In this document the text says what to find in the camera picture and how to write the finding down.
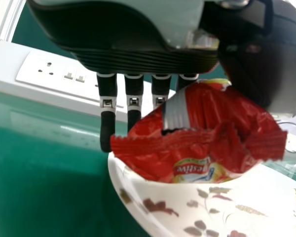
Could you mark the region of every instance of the green table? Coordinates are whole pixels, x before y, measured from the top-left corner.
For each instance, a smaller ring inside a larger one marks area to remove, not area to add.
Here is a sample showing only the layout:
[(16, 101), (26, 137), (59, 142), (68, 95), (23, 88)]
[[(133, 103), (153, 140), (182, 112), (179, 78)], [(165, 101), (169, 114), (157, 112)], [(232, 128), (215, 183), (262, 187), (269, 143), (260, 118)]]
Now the green table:
[(147, 236), (111, 184), (99, 125), (0, 94), (0, 237)]

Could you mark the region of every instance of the snack bag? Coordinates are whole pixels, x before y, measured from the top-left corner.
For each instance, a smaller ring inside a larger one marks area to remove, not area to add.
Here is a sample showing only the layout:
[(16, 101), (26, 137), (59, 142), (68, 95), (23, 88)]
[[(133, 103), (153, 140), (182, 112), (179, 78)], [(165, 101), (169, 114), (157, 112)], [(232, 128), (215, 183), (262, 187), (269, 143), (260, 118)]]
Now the snack bag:
[(287, 133), (223, 79), (199, 81), (111, 137), (114, 155), (146, 180), (220, 183), (283, 158)]

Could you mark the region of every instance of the white bowl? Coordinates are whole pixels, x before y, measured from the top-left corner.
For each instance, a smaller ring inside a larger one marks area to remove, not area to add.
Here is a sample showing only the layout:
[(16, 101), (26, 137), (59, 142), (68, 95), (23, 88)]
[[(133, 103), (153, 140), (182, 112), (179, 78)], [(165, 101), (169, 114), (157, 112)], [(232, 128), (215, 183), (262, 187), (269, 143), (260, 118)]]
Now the white bowl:
[(113, 153), (108, 166), (122, 202), (153, 237), (296, 237), (296, 181), (262, 164), (222, 184), (146, 181)]

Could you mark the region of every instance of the floral pattern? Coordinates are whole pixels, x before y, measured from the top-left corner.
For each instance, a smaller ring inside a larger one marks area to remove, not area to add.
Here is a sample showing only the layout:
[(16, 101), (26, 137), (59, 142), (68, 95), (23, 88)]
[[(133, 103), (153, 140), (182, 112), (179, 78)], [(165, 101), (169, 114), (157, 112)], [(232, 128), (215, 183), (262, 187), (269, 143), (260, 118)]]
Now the floral pattern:
[(165, 212), (169, 215), (176, 215), (177, 217), (179, 217), (179, 214), (174, 211), (173, 209), (171, 208), (167, 208), (166, 207), (166, 202), (165, 201), (160, 201), (160, 202), (157, 202), (156, 204), (153, 203), (153, 201), (151, 201), (151, 199), (146, 199), (143, 201), (143, 204), (144, 204), (144, 207), (149, 211), (149, 212), (155, 212), (155, 211), (162, 211), (162, 212)]

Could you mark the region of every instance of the power socket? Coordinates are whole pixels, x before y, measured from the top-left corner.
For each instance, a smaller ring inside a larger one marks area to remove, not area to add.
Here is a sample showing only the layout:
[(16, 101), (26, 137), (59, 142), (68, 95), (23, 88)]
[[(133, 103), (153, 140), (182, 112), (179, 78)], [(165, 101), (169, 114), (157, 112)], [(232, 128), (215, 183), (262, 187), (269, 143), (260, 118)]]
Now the power socket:
[[(78, 97), (86, 103), (94, 103), (96, 106), (93, 109), (97, 111), (96, 114), (99, 116), (101, 113), (96, 73), (83, 67), (77, 60), (33, 50), (23, 62), (16, 81), (56, 91), (60, 95)], [(124, 75), (117, 75), (117, 84), (116, 120), (127, 122)], [(175, 92), (171, 90), (169, 97), (174, 94)], [(80, 108), (76, 108), (73, 104), (69, 107), (72, 110), (80, 111)], [(146, 116), (152, 110), (151, 83), (145, 81), (142, 116)]]

